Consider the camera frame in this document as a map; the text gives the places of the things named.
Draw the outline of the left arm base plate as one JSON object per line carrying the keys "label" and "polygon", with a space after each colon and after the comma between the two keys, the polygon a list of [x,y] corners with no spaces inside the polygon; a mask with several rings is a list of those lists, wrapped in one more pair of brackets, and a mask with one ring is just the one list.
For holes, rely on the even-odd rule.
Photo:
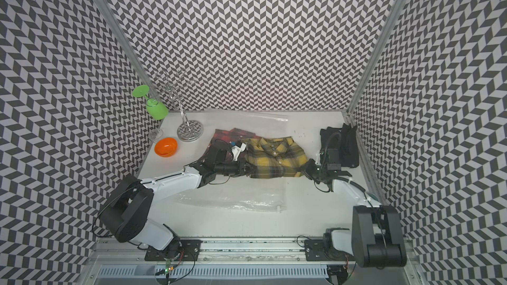
{"label": "left arm base plate", "polygon": [[167,225],[165,227],[173,234],[172,241],[163,250],[149,246],[145,252],[145,261],[176,260],[177,263],[196,261],[203,242],[199,239],[182,239]]}

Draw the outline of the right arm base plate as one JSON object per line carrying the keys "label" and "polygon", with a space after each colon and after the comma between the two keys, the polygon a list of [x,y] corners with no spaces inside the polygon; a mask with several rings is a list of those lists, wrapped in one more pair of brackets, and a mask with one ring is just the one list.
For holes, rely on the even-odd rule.
{"label": "right arm base plate", "polygon": [[304,238],[302,246],[304,248],[306,260],[310,262],[355,262],[355,258],[352,254],[336,250],[331,245],[327,245],[323,240],[309,240],[308,238]]}

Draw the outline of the clear plastic vacuum bag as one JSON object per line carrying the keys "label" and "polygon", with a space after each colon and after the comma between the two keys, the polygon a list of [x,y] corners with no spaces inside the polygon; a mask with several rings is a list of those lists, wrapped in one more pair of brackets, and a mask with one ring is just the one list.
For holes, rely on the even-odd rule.
{"label": "clear plastic vacuum bag", "polygon": [[[205,134],[201,138],[209,142],[213,133],[220,129],[234,128],[249,131],[260,137],[280,138],[290,135],[288,113],[237,112],[209,110],[201,120]],[[189,190],[174,196],[174,200],[184,205],[205,208],[223,208],[256,212],[280,212],[285,208],[285,179],[252,179],[242,176],[228,178],[218,175],[209,185]]]}

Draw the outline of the yellow plaid shirt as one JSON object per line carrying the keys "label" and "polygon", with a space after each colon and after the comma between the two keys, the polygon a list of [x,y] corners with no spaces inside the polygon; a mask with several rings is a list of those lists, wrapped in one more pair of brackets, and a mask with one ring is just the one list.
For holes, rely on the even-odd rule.
{"label": "yellow plaid shirt", "polygon": [[244,143],[250,178],[301,177],[308,162],[305,151],[292,137],[250,138]]}

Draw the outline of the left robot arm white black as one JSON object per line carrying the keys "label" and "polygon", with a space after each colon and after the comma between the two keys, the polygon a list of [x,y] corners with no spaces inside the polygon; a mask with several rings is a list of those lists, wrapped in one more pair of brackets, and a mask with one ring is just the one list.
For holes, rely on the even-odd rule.
{"label": "left robot arm white black", "polygon": [[133,241],[158,251],[170,249],[177,235],[167,225],[149,218],[151,207],[173,195],[205,187],[218,175],[228,178],[248,175],[252,165],[246,154],[227,160],[228,151],[222,145],[211,145],[203,158],[179,172],[147,179],[126,176],[108,195],[97,219],[120,243]]}

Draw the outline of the red black plaid shirt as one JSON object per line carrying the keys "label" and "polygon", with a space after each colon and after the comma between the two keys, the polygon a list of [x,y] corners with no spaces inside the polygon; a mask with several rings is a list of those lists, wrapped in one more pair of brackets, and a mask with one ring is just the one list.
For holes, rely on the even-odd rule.
{"label": "red black plaid shirt", "polygon": [[231,150],[232,147],[237,146],[240,149],[244,147],[244,150],[246,150],[248,139],[260,139],[260,137],[255,133],[238,128],[229,131],[216,129],[209,148],[215,147],[221,150]]}

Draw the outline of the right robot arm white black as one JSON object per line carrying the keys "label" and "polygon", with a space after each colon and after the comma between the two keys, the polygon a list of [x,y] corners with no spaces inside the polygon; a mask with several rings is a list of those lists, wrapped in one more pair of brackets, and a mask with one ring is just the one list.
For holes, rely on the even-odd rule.
{"label": "right robot arm white black", "polygon": [[328,228],[323,234],[326,257],[334,259],[347,254],[360,267],[378,269],[407,264],[398,212],[392,206],[381,204],[341,169],[337,149],[323,149],[320,164],[310,159],[303,174],[316,185],[326,185],[326,193],[338,196],[352,210],[350,228]]}

